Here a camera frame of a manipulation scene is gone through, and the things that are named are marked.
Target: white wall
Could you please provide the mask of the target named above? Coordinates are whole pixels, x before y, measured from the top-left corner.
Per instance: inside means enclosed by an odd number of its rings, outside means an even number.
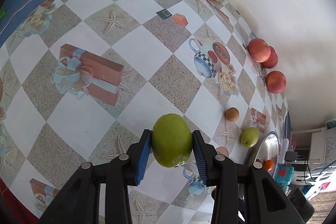
[[[292,128],[336,117],[336,1],[231,0],[278,54],[287,79]]]

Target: screw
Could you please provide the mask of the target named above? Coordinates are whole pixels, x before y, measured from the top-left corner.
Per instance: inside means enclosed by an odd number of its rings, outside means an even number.
[[[219,160],[219,161],[223,161],[223,160],[225,160],[225,156],[222,155],[222,154],[218,154],[218,155],[215,156],[215,159]]]
[[[91,163],[89,163],[88,161],[82,164],[83,169],[89,169],[90,167],[91,167]]]
[[[129,156],[128,156],[127,154],[121,154],[121,155],[119,156],[119,159],[120,159],[120,160],[128,160],[128,158],[129,158]]]
[[[253,163],[253,167],[254,168],[261,169],[262,166],[263,165],[260,162],[258,162],[258,161],[256,161],[256,162]]]

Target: teapot print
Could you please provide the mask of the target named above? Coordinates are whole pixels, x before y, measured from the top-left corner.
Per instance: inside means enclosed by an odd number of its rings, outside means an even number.
[[[205,78],[218,78],[221,62],[217,58],[209,39],[189,39],[189,47],[195,52],[194,64],[199,75]]]
[[[187,169],[192,170],[192,175],[191,176],[186,173]],[[199,195],[203,194],[208,189],[208,187],[205,185],[205,182],[203,182],[201,180],[201,178],[198,174],[196,164],[185,165],[185,167],[183,169],[183,175],[186,179],[189,180],[188,191],[189,191],[190,194],[194,194],[196,196],[199,196]]]

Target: red apple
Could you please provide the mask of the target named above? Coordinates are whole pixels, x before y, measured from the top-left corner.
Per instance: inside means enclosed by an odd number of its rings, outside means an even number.
[[[286,88],[286,78],[284,74],[278,70],[271,71],[266,76],[266,86],[269,92],[273,94],[283,92]]]
[[[265,42],[260,38],[252,39],[247,46],[247,49],[255,62],[262,63],[266,61],[271,55],[271,49]]]
[[[271,49],[271,55],[269,56],[269,58],[265,61],[262,62],[262,65],[266,68],[266,69],[272,69],[274,68],[277,63],[278,63],[278,56],[277,53],[275,52],[273,47],[269,47]]]

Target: checkered tablecloth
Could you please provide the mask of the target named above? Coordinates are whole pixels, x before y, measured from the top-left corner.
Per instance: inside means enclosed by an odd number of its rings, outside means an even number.
[[[125,153],[166,113],[181,115],[191,131],[200,130],[215,147],[225,146],[239,163],[248,151],[240,144],[240,134],[251,125],[251,108],[266,116],[265,133],[281,134],[286,98],[265,88],[260,65],[246,51],[253,32],[230,3],[217,4],[230,22],[206,0],[53,4],[38,7],[0,48],[1,105],[6,111],[0,126],[7,144],[0,177],[35,215],[42,214],[43,206],[38,206],[31,179],[60,189],[83,162],[102,164]],[[186,27],[173,17],[162,19],[157,12],[163,9],[184,15]],[[199,75],[190,38],[225,45],[239,92],[229,96],[213,79]],[[66,43],[124,66],[115,106],[58,92],[51,78]],[[240,112],[236,122],[223,116],[229,107]],[[193,155],[189,162],[194,162]],[[209,223],[213,200],[207,191],[189,193],[183,169],[164,168],[150,155],[144,180],[129,188],[133,223]]]

